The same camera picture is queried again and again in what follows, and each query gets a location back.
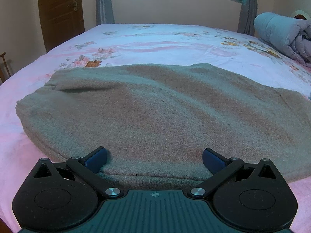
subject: crosshair logo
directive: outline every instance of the crosshair logo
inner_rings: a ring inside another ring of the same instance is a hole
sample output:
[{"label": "crosshair logo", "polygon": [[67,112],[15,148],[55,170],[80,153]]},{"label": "crosshair logo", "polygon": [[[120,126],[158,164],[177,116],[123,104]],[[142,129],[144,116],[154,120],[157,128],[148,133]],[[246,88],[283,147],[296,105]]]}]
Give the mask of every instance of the crosshair logo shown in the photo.
[{"label": "crosshair logo", "polygon": [[160,196],[160,194],[157,193],[157,192],[153,192],[151,195],[152,195],[153,197],[158,197],[158,196]]}]

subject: door handle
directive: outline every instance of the door handle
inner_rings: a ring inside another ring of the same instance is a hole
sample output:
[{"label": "door handle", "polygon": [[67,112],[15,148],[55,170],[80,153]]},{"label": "door handle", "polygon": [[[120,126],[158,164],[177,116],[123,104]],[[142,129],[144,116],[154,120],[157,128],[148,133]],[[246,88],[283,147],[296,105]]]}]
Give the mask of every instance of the door handle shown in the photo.
[{"label": "door handle", "polygon": [[73,4],[67,5],[67,7],[72,7],[72,6],[73,6],[74,11],[78,11],[78,0],[74,0]]}]

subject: triangular cutout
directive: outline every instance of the triangular cutout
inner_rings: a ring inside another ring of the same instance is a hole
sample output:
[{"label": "triangular cutout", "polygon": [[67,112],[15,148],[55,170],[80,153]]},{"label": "triangular cutout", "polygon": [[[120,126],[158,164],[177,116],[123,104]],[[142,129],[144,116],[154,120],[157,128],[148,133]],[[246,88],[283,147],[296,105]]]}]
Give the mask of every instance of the triangular cutout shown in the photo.
[{"label": "triangular cutout", "polygon": [[264,165],[260,171],[259,177],[276,179],[271,167],[269,165]]},{"label": "triangular cutout", "polygon": [[50,170],[48,169],[48,167],[46,166],[46,164],[42,164],[39,167],[34,178],[37,179],[37,178],[48,177],[48,176],[52,176],[52,174],[51,174]]}]

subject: bed sheet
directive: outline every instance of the bed sheet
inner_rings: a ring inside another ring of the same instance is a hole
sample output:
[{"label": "bed sheet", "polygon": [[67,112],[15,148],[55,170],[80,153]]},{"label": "bed sheet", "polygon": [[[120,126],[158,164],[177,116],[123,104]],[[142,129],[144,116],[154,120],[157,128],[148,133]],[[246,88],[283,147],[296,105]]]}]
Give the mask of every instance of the bed sheet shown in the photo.
[{"label": "bed sheet", "polygon": [[[14,195],[39,158],[46,157],[25,135],[16,102],[42,87],[60,69],[138,63],[210,63],[274,88],[300,92],[311,101],[311,69],[255,37],[191,25],[104,24],[54,48],[0,86],[0,217],[18,232]],[[299,208],[291,229],[311,228],[311,177],[290,183]]]}]

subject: wooden floor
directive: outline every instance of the wooden floor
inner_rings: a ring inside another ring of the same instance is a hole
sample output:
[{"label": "wooden floor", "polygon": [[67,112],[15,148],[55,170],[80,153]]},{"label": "wooden floor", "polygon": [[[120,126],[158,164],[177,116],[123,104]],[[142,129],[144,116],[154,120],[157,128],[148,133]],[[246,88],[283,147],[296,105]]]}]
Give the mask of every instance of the wooden floor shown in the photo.
[{"label": "wooden floor", "polygon": [[1,233],[12,233],[9,227],[0,218],[0,232]]}]

